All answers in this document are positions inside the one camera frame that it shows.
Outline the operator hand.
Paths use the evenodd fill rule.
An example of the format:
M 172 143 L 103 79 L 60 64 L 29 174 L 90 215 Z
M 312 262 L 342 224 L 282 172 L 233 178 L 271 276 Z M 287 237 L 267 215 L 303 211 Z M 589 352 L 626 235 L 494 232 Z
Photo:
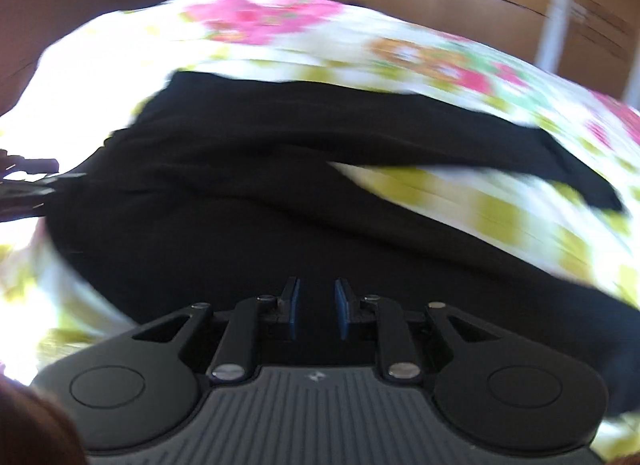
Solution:
M 70 418 L 34 389 L 1 376 L 1 463 L 87 464 Z

